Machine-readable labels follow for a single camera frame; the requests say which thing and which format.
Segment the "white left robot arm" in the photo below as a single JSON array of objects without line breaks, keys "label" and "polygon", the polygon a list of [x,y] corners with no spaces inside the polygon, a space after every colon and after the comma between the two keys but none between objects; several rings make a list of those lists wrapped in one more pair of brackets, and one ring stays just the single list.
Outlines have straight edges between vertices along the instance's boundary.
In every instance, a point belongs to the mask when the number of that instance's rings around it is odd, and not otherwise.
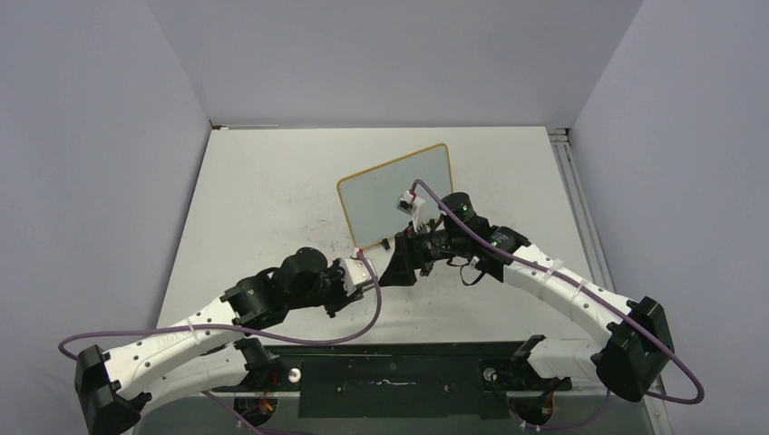
[{"label": "white left robot arm", "polygon": [[123,332],[132,343],[92,345],[73,358],[74,389],[91,434],[123,434],[165,403],[197,392],[269,381],[271,355],[259,337],[292,310],[321,306],[336,314],[378,288],[375,266],[357,252],[333,262],[303,247],[280,266],[243,278],[181,321]]}]

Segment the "yellow framed whiteboard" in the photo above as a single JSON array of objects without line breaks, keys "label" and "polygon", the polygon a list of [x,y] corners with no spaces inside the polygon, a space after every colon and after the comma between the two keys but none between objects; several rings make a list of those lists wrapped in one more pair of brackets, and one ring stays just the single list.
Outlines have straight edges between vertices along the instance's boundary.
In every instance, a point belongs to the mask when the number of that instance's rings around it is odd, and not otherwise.
[{"label": "yellow framed whiteboard", "polygon": [[453,192],[450,154],[439,143],[341,178],[336,183],[342,209],[355,247],[367,249],[405,229],[413,217],[422,224],[437,219],[439,208],[420,186],[415,195],[424,201],[417,213],[403,212],[414,181],[420,179],[440,197]]}]

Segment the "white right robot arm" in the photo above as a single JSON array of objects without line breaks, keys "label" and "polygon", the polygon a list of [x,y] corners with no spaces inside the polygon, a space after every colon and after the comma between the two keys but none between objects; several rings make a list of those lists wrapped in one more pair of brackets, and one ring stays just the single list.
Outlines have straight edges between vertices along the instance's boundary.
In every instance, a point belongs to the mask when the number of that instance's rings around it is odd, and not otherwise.
[{"label": "white right robot arm", "polygon": [[413,286],[443,260],[473,261],[483,276],[537,297],[588,335],[576,343],[535,339],[512,365],[519,385],[535,388],[548,378],[571,377],[600,381],[627,401],[647,395],[675,349],[660,303],[648,296],[633,301],[581,278],[522,234],[491,225],[465,192],[442,201],[457,218],[444,217],[441,229],[397,233],[380,286]]}]

